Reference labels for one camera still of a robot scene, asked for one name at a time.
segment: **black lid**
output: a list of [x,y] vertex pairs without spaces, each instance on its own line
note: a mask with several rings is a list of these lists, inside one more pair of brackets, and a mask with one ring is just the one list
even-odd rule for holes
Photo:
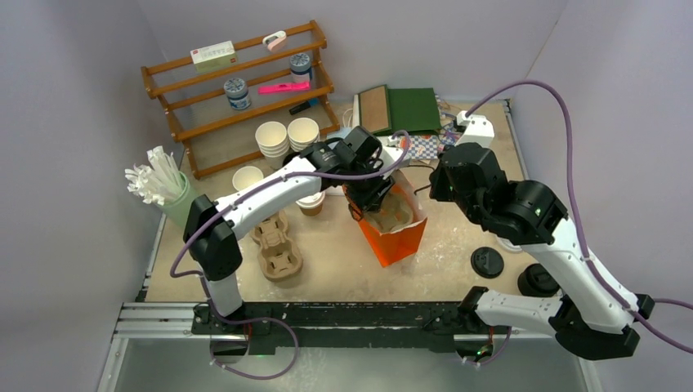
[[550,297],[558,292],[558,283],[541,264],[532,264],[517,278],[523,296]]
[[499,276],[504,266],[503,257],[491,247],[480,247],[472,253],[472,268],[484,278]]

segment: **table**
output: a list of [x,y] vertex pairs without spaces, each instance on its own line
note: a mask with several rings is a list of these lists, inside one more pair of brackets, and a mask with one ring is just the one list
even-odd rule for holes
[[[454,113],[471,105],[452,104]],[[351,105],[334,105],[338,116]],[[489,104],[477,113],[484,114],[493,124],[495,138],[491,149],[509,180],[523,178],[515,144],[500,103]],[[206,118],[203,111],[190,116]],[[301,116],[311,117],[324,126],[329,123],[320,107],[313,107]],[[233,129],[201,136],[194,140],[195,151],[203,165],[227,160],[254,144],[254,129],[265,121],[288,124],[291,116],[285,111],[235,125]],[[271,169],[264,160],[250,162],[266,175]],[[231,185],[235,167],[214,176],[195,180],[187,160],[181,170],[192,185],[211,200],[234,192]],[[414,187],[428,184],[426,168],[403,170]],[[238,269],[239,290],[246,301],[457,301],[464,298],[471,286],[486,286],[508,294],[519,294],[516,281],[524,268],[534,263],[526,253],[505,252],[493,234],[484,233],[453,203],[438,203],[419,194],[428,222],[416,255],[383,268],[378,263],[359,226],[351,219],[343,196],[328,196],[323,211],[316,217],[304,216],[293,204],[284,210],[289,220],[289,237],[293,238],[304,257],[302,272],[288,280],[273,283],[265,279],[257,262],[258,246],[248,237],[239,241],[244,262]],[[171,263],[183,245],[182,230],[174,224],[163,228],[159,251],[151,273],[147,301],[203,301],[199,280],[179,279],[168,275]],[[478,247],[493,247],[505,260],[505,270],[494,279],[477,275],[470,265],[470,256]],[[181,262],[180,270],[191,270],[196,264],[190,256]]]

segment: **orange bag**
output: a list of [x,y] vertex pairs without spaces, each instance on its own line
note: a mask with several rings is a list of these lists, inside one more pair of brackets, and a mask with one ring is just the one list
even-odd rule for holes
[[359,220],[361,231],[383,267],[392,265],[418,251],[423,230],[428,221],[426,212],[418,202],[414,188],[405,175],[401,171],[395,171],[392,177],[395,179],[395,185],[390,189],[390,193],[403,197],[411,207],[413,212],[411,223],[389,233],[381,233],[378,227],[371,225],[366,219]]

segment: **blue lid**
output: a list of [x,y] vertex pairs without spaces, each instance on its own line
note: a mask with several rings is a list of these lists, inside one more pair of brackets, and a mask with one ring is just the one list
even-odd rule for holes
[[228,96],[241,96],[248,90],[248,86],[241,78],[231,78],[224,83],[224,90]]
[[302,72],[311,67],[311,57],[306,53],[298,53],[288,58],[292,71]]

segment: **box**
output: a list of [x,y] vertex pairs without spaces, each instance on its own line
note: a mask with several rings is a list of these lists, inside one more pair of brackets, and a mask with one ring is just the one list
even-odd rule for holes
[[392,265],[418,251],[428,221],[426,212],[414,194],[414,187],[407,181],[405,175],[401,171],[395,171],[392,176],[395,179],[395,185],[390,192],[404,196],[414,213],[411,223],[404,228],[384,234],[366,219],[359,220],[361,231],[383,267]]
[[198,73],[230,67],[238,61],[234,44],[231,41],[195,49],[190,51],[190,57],[192,57],[195,70]]

